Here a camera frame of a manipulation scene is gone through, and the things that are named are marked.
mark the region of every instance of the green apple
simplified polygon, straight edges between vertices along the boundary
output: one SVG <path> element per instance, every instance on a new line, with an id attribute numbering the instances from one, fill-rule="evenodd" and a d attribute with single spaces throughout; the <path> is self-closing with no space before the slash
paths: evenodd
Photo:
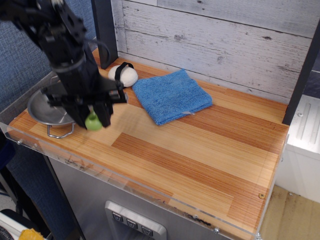
<path id="1" fill-rule="evenodd" d="M 102 124 L 94 111 L 86 117 L 84 124 L 86 129 L 90 131 L 98 131 L 102 128 Z"/>

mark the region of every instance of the black metal pole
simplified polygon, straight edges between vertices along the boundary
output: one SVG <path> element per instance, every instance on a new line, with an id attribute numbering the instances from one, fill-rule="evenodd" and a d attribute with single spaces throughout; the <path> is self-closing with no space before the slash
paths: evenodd
<path id="1" fill-rule="evenodd" d="M 118 49 L 111 0 L 91 0 L 91 4 L 96 38 L 97 40 L 103 42 L 110 51 L 110 60 L 108 62 L 107 50 L 103 46 L 98 45 L 100 66 L 102 69 L 106 69 L 111 63 L 113 63 L 118 58 Z"/>
<path id="2" fill-rule="evenodd" d="M 292 119 L 294 118 L 295 112 L 297 110 L 298 104 L 306 87 L 310 72 L 315 64 L 318 52 L 320 48 L 320 20 L 316 27 L 313 39 L 309 51 L 306 55 L 305 61 L 303 63 L 298 81 L 296 82 L 295 88 L 293 90 L 289 105 L 286 109 L 282 123 L 290 125 Z"/>

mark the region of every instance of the white wood panel wall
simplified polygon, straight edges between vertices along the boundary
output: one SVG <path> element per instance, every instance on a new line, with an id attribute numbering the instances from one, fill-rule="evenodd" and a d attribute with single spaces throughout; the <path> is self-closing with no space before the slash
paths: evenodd
<path id="1" fill-rule="evenodd" d="M 320 1 L 256 2 L 112 0 L 118 54 L 287 104 Z"/>

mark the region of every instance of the metal bowl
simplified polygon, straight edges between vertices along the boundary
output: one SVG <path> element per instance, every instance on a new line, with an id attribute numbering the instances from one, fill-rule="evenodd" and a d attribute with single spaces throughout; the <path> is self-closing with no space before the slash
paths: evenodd
<path id="1" fill-rule="evenodd" d="M 67 114 L 66 110 L 60 106 L 50 106 L 48 98 L 40 90 L 36 91 L 29 99 L 28 112 L 30 116 L 39 123 L 47 125 L 47 134 L 49 137 L 61 139 L 73 133 L 74 120 Z M 50 134 L 52 126 L 64 126 L 72 123 L 72 131 L 63 136 Z"/>

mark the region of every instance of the black robotic arm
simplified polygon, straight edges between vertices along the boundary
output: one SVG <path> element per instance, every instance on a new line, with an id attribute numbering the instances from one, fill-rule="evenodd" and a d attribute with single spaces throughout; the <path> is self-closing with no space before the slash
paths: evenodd
<path id="1" fill-rule="evenodd" d="M 0 20 L 25 31 L 49 59 L 60 79 L 41 90 L 51 106 L 64 107 L 83 128 L 93 106 L 102 125 L 111 124 L 113 104 L 127 102 L 124 86 L 99 74 L 83 20 L 63 0 L 0 0 Z"/>

